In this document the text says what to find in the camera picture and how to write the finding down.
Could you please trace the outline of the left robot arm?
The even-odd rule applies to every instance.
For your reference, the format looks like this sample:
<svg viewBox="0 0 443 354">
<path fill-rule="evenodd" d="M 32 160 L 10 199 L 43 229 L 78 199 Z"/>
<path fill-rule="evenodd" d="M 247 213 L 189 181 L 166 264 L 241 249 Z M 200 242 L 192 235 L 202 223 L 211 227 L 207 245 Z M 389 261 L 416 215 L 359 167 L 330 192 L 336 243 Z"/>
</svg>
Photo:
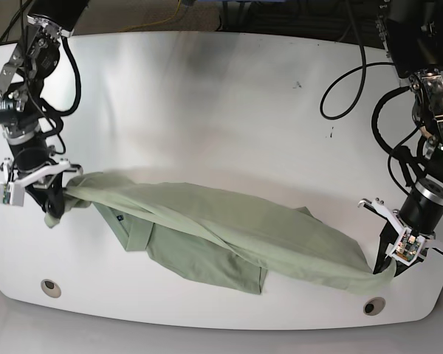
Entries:
<svg viewBox="0 0 443 354">
<path fill-rule="evenodd" d="M 394 266 L 398 274 L 424 261 L 428 249 L 443 255 L 435 229 L 443 216 L 443 1 L 381 1 L 377 29 L 399 87 L 377 102 L 371 129 L 389 161 L 397 161 L 406 199 L 397 211 L 381 200 L 361 200 L 360 206 L 385 220 L 374 272 Z M 405 92 L 414 95 L 415 151 L 406 141 L 390 146 L 378 121 L 384 105 Z"/>
</svg>

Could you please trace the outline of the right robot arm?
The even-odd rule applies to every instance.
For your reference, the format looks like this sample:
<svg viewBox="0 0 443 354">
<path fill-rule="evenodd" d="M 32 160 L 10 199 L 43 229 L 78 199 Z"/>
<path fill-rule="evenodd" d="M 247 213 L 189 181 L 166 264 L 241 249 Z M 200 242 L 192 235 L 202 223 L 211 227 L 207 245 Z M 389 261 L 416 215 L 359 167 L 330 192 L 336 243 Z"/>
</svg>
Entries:
<svg viewBox="0 0 443 354">
<path fill-rule="evenodd" d="M 26 195 L 52 218 L 65 211 L 64 173 L 82 170 L 66 159 L 56 161 L 65 149 L 56 150 L 47 139 L 60 137 L 63 118 L 80 105 L 80 72 L 68 39 L 87 1 L 22 1 L 12 23 L 19 23 L 21 36 L 0 73 L 0 126 L 12 153 L 0 166 L 0 204 L 21 207 Z M 64 53 L 75 79 L 75 98 L 62 111 L 42 96 L 44 81 L 56 70 Z"/>
</svg>

